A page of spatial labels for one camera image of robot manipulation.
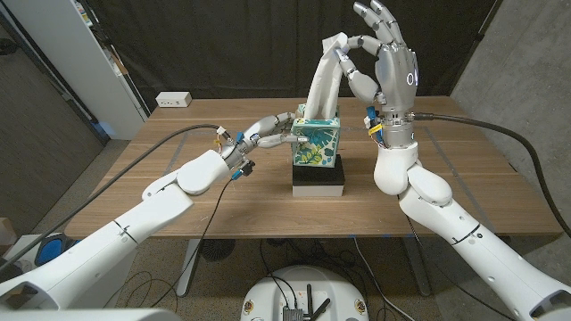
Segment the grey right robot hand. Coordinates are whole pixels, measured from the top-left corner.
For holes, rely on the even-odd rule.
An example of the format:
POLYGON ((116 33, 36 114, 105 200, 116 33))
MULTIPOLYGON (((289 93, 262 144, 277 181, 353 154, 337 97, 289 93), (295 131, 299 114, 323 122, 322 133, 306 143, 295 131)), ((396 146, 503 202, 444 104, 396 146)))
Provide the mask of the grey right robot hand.
POLYGON ((382 126, 374 134, 378 143, 388 149, 406 148, 413 144, 412 121, 406 113, 414 105, 418 87, 416 53, 408 48, 398 21, 384 4, 377 0, 368 5, 356 2, 353 10, 375 35, 350 37, 348 46, 361 48, 377 58, 376 77, 361 73, 340 47, 334 49, 335 57, 353 95, 364 103, 380 104, 380 119, 370 121, 372 127, 382 126))

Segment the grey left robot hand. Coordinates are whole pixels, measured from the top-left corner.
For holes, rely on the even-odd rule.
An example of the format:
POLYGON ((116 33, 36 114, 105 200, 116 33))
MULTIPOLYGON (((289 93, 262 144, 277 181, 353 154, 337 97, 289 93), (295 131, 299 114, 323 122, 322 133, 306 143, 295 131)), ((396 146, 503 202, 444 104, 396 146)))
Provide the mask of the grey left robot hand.
POLYGON ((246 162, 246 155, 256 147, 273 148, 284 143, 308 143, 307 136, 297 136, 291 132, 295 115, 284 112, 278 115, 270 115, 253 123, 244 132, 239 132, 236 138, 219 127, 222 146, 220 155, 230 169, 235 169, 246 162))

